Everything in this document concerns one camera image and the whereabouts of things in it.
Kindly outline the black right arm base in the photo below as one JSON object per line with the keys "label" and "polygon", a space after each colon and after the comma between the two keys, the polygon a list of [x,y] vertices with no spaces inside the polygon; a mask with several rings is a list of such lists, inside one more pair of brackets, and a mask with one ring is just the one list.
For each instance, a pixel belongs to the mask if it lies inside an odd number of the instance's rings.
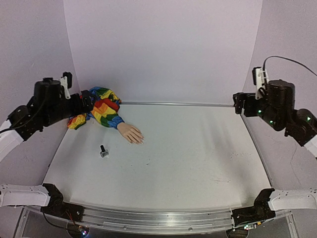
{"label": "black right arm base", "polygon": [[263,189],[254,200],[253,206],[232,210],[231,218],[233,219],[234,227],[237,228],[246,224],[264,222],[275,218],[276,213],[270,209],[268,204],[274,191],[274,188]]}

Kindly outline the glitter nail polish bottle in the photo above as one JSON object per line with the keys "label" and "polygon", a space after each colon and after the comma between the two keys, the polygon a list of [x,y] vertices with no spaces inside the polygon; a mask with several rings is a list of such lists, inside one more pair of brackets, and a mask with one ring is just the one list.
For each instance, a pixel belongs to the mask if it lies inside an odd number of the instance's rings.
{"label": "glitter nail polish bottle", "polygon": [[108,152],[108,150],[101,151],[101,152],[100,152],[100,155],[101,155],[102,158],[106,158],[106,157],[108,157],[109,152]]}

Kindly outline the mannequin hand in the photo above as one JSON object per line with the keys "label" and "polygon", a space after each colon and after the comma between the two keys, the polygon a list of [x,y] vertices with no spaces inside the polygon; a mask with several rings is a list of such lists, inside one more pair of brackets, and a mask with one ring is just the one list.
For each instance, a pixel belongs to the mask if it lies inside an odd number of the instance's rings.
{"label": "mannequin hand", "polygon": [[119,133],[131,144],[143,144],[144,137],[139,129],[127,124],[120,123],[117,126]]}

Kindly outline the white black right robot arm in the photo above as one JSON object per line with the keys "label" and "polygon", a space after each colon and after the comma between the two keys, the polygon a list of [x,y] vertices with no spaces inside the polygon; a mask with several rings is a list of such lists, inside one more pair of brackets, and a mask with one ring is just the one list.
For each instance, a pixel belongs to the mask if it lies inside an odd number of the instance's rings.
{"label": "white black right robot arm", "polygon": [[[260,90],[261,98],[255,93],[233,95],[236,114],[260,117],[275,131],[284,130],[300,146],[314,156],[317,154],[317,119],[307,109],[296,110],[295,86],[283,80],[270,81]],[[275,217],[278,210],[316,209],[317,190],[277,190],[266,188],[260,191],[253,206],[232,210],[231,217],[236,225],[262,222]]]}

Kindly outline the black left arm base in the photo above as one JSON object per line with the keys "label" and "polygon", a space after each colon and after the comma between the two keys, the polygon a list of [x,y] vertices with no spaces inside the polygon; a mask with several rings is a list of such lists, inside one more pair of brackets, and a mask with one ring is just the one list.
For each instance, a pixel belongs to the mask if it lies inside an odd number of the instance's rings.
{"label": "black left arm base", "polygon": [[47,206],[41,207],[41,212],[55,217],[81,222],[84,213],[84,207],[64,202],[62,193],[54,184],[44,183],[43,187],[48,191],[50,197]]}

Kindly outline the aluminium front rail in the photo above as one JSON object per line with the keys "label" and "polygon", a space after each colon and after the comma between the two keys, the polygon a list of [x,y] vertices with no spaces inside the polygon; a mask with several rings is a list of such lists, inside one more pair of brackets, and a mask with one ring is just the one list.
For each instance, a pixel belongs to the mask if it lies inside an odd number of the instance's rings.
{"label": "aluminium front rail", "polygon": [[[41,212],[38,207],[30,207],[31,211]],[[185,212],[153,212],[125,211],[97,207],[84,207],[81,222],[63,219],[46,214],[48,218],[69,221],[71,224],[88,228],[103,229],[111,232],[122,232],[144,235],[188,235],[207,234],[226,230],[252,230],[271,225],[274,221],[285,219],[287,227],[293,222],[291,211],[277,211],[275,218],[264,222],[234,227],[231,218],[232,210],[218,211],[185,211]]]}

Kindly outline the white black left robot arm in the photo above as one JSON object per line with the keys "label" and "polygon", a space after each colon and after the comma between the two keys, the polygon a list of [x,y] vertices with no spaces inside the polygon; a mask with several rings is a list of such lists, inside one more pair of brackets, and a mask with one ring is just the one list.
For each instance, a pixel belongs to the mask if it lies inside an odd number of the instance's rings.
{"label": "white black left robot arm", "polygon": [[[97,100],[90,91],[70,94],[72,78],[68,72],[58,80],[44,78],[35,83],[34,95],[26,105],[11,112],[0,127],[0,158],[27,141],[37,131],[43,131],[63,119],[89,113]],[[52,185],[22,186],[2,184],[0,205],[48,207],[55,216],[65,215],[67,206],[49,191]]]}

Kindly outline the rainbow colored sleeve cloth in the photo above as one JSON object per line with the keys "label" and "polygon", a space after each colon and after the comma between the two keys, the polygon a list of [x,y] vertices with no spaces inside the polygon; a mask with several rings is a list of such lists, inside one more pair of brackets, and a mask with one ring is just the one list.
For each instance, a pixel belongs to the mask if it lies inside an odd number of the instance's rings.
{"label": "rainbow colored sleeve cloth", "polygon": [[104,127],[117,129],[117,126],[124,122],[122,117],[118,114],[121,100],[112,90],[107,88],[93,87],[89,91],[97,97],[93,110],[89,113],[71,117],[68,121],[67,127],[69,129],[78,129],[89,119],[95,119]]}

